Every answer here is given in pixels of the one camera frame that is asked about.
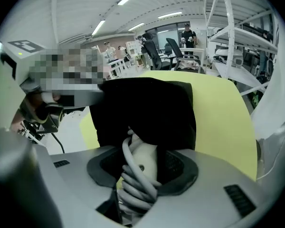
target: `white ceiling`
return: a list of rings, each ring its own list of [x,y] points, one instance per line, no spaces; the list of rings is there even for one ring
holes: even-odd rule
[[[2,38],[37,38],[43,45],[55,44],[68,38],[91,34],[101,20],[106,20],[95,37],[128,33],[128,29],[145,23],[142,28],[156,24],[160,15],[182,11],[179,21],[204,18],[204,0],[129,0],[122,6],[120,0],[20,0],[0,28]],[[206,11],[210,12],[213,0],[207,0]],[[268,5],[261,0],[251,0],[253,6],[239,4],[236,19],[246,19],[257,12],[266,10]],[[219,23],[227,21],[224,0],[219,0],[214,13]],[[167,24],[177,18],[166,18]]]
[[[118,6],[120,0],[57,0],[57,30],[66,39],[92,32],[105,19],[97,36],[128,32],[133,26],[158,21],[160,15],[182,11],[183,15],[202,15],[204,0],[130,0]]]

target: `window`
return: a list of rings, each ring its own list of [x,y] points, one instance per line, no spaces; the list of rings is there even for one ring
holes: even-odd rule
[[[159,26],[153,29],[146,30],[147,33],[153,35],[153,42],[158,51],[164,50],[167,44],[166,38],[172,38],[182,47],[181,44],[181,34],[185,30],[185,24],[190,24],[189,22],[181,22],[175,24],[169,24],[164,26]]]

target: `pixelated blur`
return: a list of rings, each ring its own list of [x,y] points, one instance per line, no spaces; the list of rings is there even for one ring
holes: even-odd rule
[[[104,62],[97,49],[46,49],[29,57],[29,63],[30,77],[46,91],[94,90],[104,81]]]

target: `black cloth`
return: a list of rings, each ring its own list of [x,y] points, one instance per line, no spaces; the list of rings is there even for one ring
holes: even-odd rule
[[[146,48],[142,47],[142,54],[145,54],[145,53],[147,53],[147,50]]]
[[[195,32],[192,32],[191,30],[189,31],[183,31],[182,34],[181,34],[181,37],[184,37],[186,39],[186,48],[194,48],[194,45],[193,45],[193,42],[189,42],[189,38],[190,37],[196,37],[196,34]]]
[[[191,85],[154,78],[105,81],[105,93],[90,112],[100,146],[122,147],[128,127],[146,143],[164,149],[194,149],[196,124]]]
[[[262,35],[262,38],[270,42],[270,38],[269,38],[268,35],[267,35],[267,37],[265,37],[264,35]]]

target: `man in black shirt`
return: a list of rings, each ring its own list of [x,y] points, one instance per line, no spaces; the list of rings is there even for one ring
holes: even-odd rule
[[[185,24],[185,30],[183,31],[183,33],[181,34],[181,40],[182,42],[184,42],[186,44],[186,48],[194,48],[194,44],[197,41],[197,37],[195,32],[192,32],[190,29],[190,25],[189,24]],[[185,55],[187,54],[193,55],[193,52],[185,52]]]

